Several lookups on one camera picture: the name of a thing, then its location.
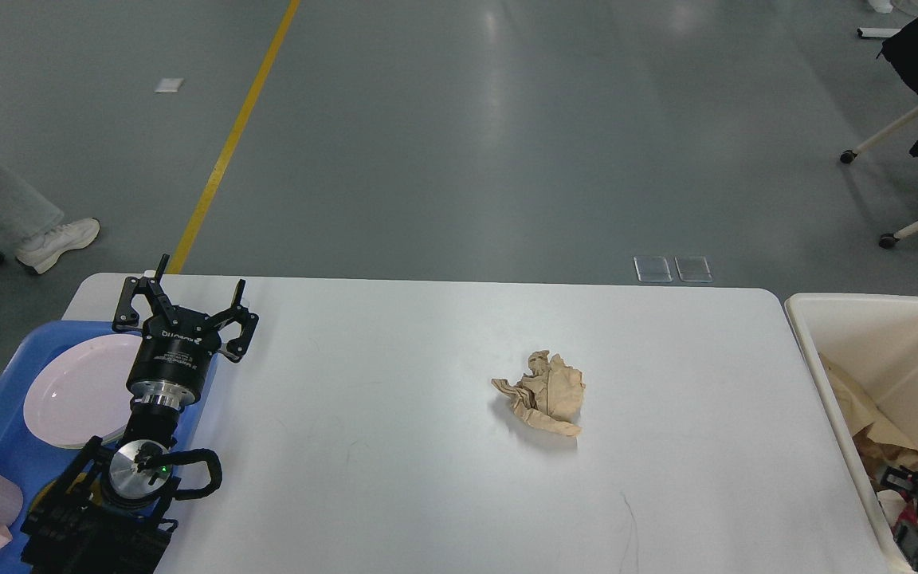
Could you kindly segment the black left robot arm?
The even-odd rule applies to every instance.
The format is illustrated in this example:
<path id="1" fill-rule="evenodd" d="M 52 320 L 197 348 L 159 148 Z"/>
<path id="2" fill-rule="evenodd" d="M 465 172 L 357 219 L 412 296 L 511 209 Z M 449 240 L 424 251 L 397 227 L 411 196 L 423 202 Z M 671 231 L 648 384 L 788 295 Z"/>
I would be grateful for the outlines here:
<path id="1" fill-rule="evenodd" d="M 245 280 L 227 309 L 174 304 L 163 289 L 168 262 L 124 280 L 112 329 L 139 336 L 125 379 L 130 418 L 113 446 L 91 437 L 30 505 L 21 561 L 33 573 L 153 573 L 179 526 L 167 518 L 172 502 L 222 486 L 218 455 L 176 450 L 176 430 L 204 396 L 215 356 L 243 360 L 259 317 L 243 301 Z"/>

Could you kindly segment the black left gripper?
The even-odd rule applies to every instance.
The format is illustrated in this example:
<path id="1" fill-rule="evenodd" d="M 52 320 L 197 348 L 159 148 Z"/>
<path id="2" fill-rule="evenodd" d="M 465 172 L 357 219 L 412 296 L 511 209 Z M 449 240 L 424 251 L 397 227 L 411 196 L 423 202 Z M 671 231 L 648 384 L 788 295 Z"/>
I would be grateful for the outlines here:
<path id="1" fill-rule="evenodd" d="M 244 302 L 245 279 L 237 281 L 229 308 L 215 315 L 197 313 L 188 334 L 179 331 L 176 306 L 163 290 L 169 255 L 161 255 L 151 276 L 125 277 L 114 310 L 112 331 L 141 336 L 128 375 L 133 403 L 153 404 L 183 411 L 203 395 L 214 355 L 239 364 L 248 352 L 259 316 Z M 141 316 L 134 303 L 142 299 L 149 315 Z"/>

